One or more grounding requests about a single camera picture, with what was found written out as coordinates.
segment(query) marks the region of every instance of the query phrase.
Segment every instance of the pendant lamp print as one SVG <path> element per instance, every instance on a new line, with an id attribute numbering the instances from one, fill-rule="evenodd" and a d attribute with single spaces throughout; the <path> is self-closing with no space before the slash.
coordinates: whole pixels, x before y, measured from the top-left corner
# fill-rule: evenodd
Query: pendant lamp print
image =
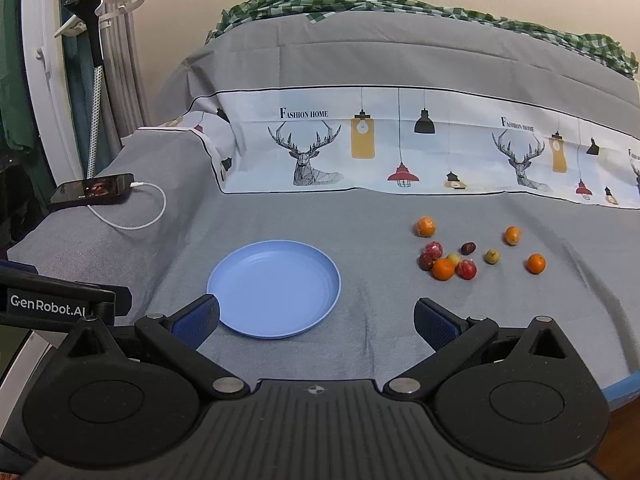
<path id="1" fill-rule="evenodd" d="M 400 135 L 400 89 L 398 88 L 398 153 L 400 155 L 400 166 L 394 174 L 389 175 L 387 180 L 391 180 L 398 184 L 398 187 L 411 187 L 412 182 L 420 182 L 420 179 L 414 174 L 409 173 L 409 169 L 402 163 L 402 141 Z"/>
<path id="2" fill-rule="evenodd" d="M 591 196 L 593 193 L 591 190 L 584 185 L 582 181 L 582 170 L 580 168 L 580 146 L 582 145 L 582 136 L 580 135 L 580 119 L 578 119 L 578 147 L 575 150 L 575 158 L 578 163 L 578 177 L 580 178 L 580 182 L 578 182 L 578 187 L 575 189 L 575 193 L 578 195 L 582 195 L 582 198 L 585 200 L 591 200 Z"/>
<path id="3" fill-rule="evenodd" d="M 564 157 L 564 139 L 560 135 L 560 114 L 558 114 L 558 129 L 549 137 L 549 146 L 553 155 L 552 169 L 554 173 L 566 173 L 566 158 Z"/>
<path id="4" fill-rule="evenodd" d="M 449 101 L 447 94 L 447 169 L 449 173 L 447 173 L 447 179 L 444 181 L 444 187 L 449 189 L 466 189 L 466 184 L 462 182 L 459 177 L 451 171 L 451 166 L 449 163 L 449 155 L 451 154 L 451 118 L 449 114 Z"/>
<path id="5" fill-rule="evenodd" d="M 618 205 L 618 201 L 616 200 L 616 197 L 613 196 L 613 194 L 611 193 L 611 190 L 608 187 L 605 187 L 604 194 L 606 196 L 607 202 L 613 205 Z"/>
<path id="6" fill-rule="evenodd" d="M 364 113 L 362 87 L 360 87 L 360 113 L 351 120 L 351 158 L 374 158 L 376 143 L 373 133 L 373 119 Z"/>
<path id="7" fill-rule="evenodd" d="M 587 155 L 598 155 L 600 153 L 600 147 L 596 144 L 596 141 L 591 137 L 591 146 L 587 150 Z"/>
<path id="8" fill-rule="evenodd" d="M 204 133 L 204 129 L 201 126 L 201 122 L 204 120 L 204 112 L 202 113 L 202 117 L 200 118 L 200 120 L 198 121 L 198 124 L 196 124 L 193 129 L 194 130 L 198 130 L 201 134 Z"/>
<path id="9" fill-rule="evenodd" d="M 424 108 L 420 113 L 420 119 L 415 121 L 414 132 L 416 134 L 434 134 L 436 132 L 435 124 L 429 118 L 429 111 L 427 110 L 427 91 L 422 90 L 424 97 Z"/>
<path id="10" fill-rule="evenodd" d="M 226 116 L 225 111 L 222 108 L 218 108 L 218 110 L 216 111 L 216 115 L 223 121 L 231 124 L 231 121 L 229 121 L 229 118 Z"/>
<path id="11" fill-rule="evenodd" d="M 180 124 L 182 122 L 183 118 L 184 118 L 184 116 L 180 116 L 180 117 L 174 119 L 173 121 L 165 122 L 162 126 L 165 126 L 167 128 L 173 128 L 174 126 L 177 126 L 178 124 Z"/>

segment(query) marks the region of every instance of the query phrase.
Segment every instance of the small apple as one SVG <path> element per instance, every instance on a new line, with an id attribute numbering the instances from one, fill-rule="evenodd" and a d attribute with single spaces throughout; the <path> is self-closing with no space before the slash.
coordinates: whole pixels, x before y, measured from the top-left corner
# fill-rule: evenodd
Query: small apple
<path id="1" fill-rule="evenodd" d="M 489 265 L 495 265 L 496 263 L 498 263 L 498 261 L 500 261 L 500 253 L 495 249 L 489 249 L 484 255 L 484 260 Z"/>
<path id="2" fill-rule="evenodd" d="M 422 254 L 428 254 L 433 260 L 442 257 L 442 244 L 439 242 L 429 242 L 422 250 Z"/>
<path id="3" fill-rule="evenodd" d="M 418 258 L 418 267 L 420 267 L 422 270 L 426 270 L 427 272 L 431 270 L 431 267 L 433 267 L 433 258 L 431 257 L 431 255 L 422 253 L 420 255 L 420 258 Z"/>
<path id="4" fill-rule="evenodd" d="M 458 265 L 462 261 L 462 256 L 460 256 L 458 253 L 447 254 L 447 260 L 451 260 L 457 269 Z"/>
<path id="5" fill-rule="evenodd" d="M 458 265 L 458 274 L 465 280 L 472 280 L 478 273 L 478 268 L 473 260 L 462 260 Z"/>

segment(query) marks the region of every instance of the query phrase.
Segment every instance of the bed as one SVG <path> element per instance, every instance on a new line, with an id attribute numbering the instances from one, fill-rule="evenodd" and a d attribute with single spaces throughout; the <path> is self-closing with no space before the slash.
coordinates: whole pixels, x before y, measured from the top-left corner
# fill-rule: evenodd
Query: bed
<path id="1" fill-rule="evenodd" d="M 159 97 L 162 125 L 136 131 L 104 171 L 161 186 L 159 222 L 124 233 L 62 210 L 9 258 L 128 286 L 129 323 L 203 294 L 237 248 L 297 240 L 340 270 L 331 314 L 283 340 L 221 326 L 199 349 L 252 386 L 382 386 L 433 352 L 413 326 L 426 296 L 500 326 L 553 317 L 615 409 L 640 394 L 639 99 L 589 57 L 481 23 L 387 12 L 245 23 L 184 60 Z M 135 225 L 160 206 L 140 190 L 97 210 Z M 474 280 L 418 268 L 424 215 L 446 253 L 478 245 Z M 523 231 L 514 248 L 501 241 L 509 225 Z M 481 262 L 490 247 L 502 253 L 493 267 Z M 539 276 L 523 268 L 531 253 L 546 257 Z"/>

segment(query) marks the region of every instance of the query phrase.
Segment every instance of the green checkered cloth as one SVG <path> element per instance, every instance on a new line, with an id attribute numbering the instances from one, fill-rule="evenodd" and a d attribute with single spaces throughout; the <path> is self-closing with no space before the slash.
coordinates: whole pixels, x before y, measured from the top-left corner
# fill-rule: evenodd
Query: green checkered cloth
<path id="1" fill-rule="evenodd" d="M 238 25 L 254 20 L 306 14 L 312 23 L 317 23 L 336 12 L 345 10 L 407 12 L 483 23 L 512 30 L 519 34 L 527 34 L 533 38 L 562 46 L 572 52 L 588 56 L 629 78 L 638 72 L 636 55 L 633 52 L 627 54 L 617 41 L 613 41 L 604 34 L 571 34 L 535 23 L 495 18 L 490 14 L 476 10 L 466 10 L 460 7 L 435 7 L 416 0 L 249 0 L 229 10 L 223 10 L 222 20 L 216 30 L 209 32 L 206 43 Z"/>

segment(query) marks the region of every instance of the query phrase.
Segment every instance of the green clothing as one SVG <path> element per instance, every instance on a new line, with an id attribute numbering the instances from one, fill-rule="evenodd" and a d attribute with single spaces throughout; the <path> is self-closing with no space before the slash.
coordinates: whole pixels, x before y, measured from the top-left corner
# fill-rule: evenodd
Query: green clothing
<path id="1" fill-rule="evenodd" d="M 229 10 L 223 10 L 222 20 L 216 30 L 209 32 L 206 43 L 242 23 L 253 20 L 306 14 L 311 22 L 316 23 L 345 10 L 408 12 L 484 23 L 562 46 L 588 56 L 629 78 L 638 72 L 636 55 L 633 52 L 627 54 L 619 43 L 604 34 L 571 34 L 536 23 L 495 18 L 484 12 L 460 7 L 435 7 L 417 0 L 249 0 Z"/>
<path id="2" fill-rule="evenodd" d="M 29 175 L 43 212 L 55 187 L 31 109 L 20 28 L 20 0 L 0 0 L 0 116 L 2 141 Z"/>

